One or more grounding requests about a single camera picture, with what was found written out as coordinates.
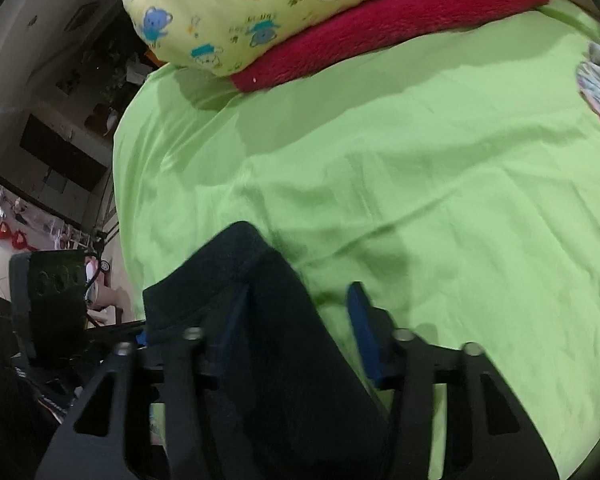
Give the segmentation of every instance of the red plush cushion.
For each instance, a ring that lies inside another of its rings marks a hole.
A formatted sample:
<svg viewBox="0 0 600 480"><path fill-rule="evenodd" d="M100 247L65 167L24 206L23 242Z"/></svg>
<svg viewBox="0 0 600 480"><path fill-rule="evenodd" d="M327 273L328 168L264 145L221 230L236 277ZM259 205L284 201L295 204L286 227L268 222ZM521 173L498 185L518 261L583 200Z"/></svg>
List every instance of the red plush cushion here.
<svg viewBox="0 0 600 480"><path fill-rule="evenodd" d="M273 47L231 76L243 92L298 79L416 36L491 22L549 0L370 0Z"/></svg>

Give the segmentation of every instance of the red ornament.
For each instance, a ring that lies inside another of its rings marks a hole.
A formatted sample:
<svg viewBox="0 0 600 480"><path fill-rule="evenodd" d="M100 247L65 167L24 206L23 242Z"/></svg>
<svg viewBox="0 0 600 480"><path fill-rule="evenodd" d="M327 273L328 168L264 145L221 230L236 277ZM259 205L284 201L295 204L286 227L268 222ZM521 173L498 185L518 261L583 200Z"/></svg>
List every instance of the red ornament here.
<svg viewBox="0 0 600 480"><path fill-rule="evenodd" d="M0 240L8 240L11 238L11 228L7 222L0 222Z"/></svg>
<svg viewBox="0 0 600 480"><path fill-rule="evenodd" d="M26 249L28 246L27 237L22 231L18 230L14 232L13 237L11 237L11 245L18 251Z"/></svg>

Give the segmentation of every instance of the mattress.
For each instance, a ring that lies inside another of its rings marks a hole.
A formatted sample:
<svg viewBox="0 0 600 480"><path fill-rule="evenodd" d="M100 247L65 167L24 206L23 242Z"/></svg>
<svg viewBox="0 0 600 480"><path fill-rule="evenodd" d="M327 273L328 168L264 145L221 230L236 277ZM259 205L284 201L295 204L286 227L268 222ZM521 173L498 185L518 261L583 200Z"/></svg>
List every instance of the mattress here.
<svg viewBox="0 0 600 480"><path fill-rule="evenodd" d="M574 78L599 34L552 0L254 94L163 67L115 136L133 286L247 220L361 377L355 280L430 343L480 342L567 478L600 437L600 120Z"/></svg>

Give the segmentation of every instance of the metal screw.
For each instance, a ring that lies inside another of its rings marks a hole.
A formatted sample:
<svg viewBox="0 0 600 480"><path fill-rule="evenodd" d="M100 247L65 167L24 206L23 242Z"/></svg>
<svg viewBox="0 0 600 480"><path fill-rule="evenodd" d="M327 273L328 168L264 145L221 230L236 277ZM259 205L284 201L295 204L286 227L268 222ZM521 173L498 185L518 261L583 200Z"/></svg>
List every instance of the metal screw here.
<svg viewBox="0 0 600 480"><path fill-rule="evenodd" d="M203 335L204 332L199 326L190 326L182 333L183 338L187 341L197 341L198 339L202 339Z"/></svg>
<svg viewBox="0 0 600 480"><path fill-rule="evenodd" d="M408 328L398 328L394 330L394 339L401 343L408 343L415 337L416 335Z"/></svg>
<svg viewBox="0 0 600 480"><path fill-rule="evenodd" d="M467 343L462 348L465 354L470 355L471 357L478 357L478 355L484 354L484 348L482 348L478 343Z"/></svg>
<svg viewBox="0 0 600 480"><path fill-rule="evenodd" d="M116 346L116 354L129 355L131 354L131 343L123 342Z"/></svg>

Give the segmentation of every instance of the dark wooden door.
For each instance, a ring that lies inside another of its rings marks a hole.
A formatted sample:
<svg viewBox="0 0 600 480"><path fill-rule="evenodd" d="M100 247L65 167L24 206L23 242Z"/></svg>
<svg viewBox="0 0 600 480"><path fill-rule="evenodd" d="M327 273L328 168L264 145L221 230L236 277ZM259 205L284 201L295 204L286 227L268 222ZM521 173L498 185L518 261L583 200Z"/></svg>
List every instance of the dark wooden door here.
<svg viewBox="0 0 600 480"><path fill-rule="evenodd" d="M87 191L93 191L107 171L33 115L29 116L20 146Z"/></svg>

